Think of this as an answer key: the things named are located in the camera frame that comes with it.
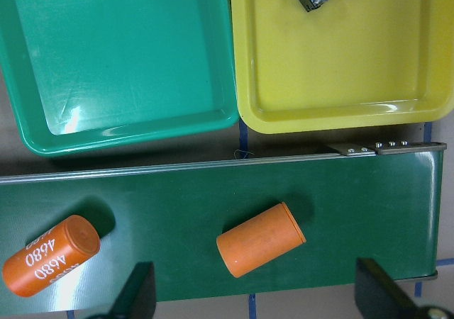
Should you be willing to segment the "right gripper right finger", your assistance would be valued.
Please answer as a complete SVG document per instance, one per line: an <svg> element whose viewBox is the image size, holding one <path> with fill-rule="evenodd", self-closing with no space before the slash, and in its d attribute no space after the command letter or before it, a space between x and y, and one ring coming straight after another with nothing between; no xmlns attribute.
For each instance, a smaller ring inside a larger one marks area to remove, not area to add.
<svg viewBox="0 0 454 319"><path fill-rule="evenodd" d="M354 299L363 318L453 317L446 308L417 305L372 258L356 259Z"/></svg>

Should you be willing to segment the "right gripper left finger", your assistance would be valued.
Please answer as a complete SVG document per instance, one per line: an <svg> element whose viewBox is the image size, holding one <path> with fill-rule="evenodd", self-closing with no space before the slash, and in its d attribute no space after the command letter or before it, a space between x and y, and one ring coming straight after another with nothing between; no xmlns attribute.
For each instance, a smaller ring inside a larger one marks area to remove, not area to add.
<svg viewBox="0 0 454 319"><path fill-rule="evenodd" d="M154 264L138 262L110 310L89 318L153 318L156 306Z"/></svg>

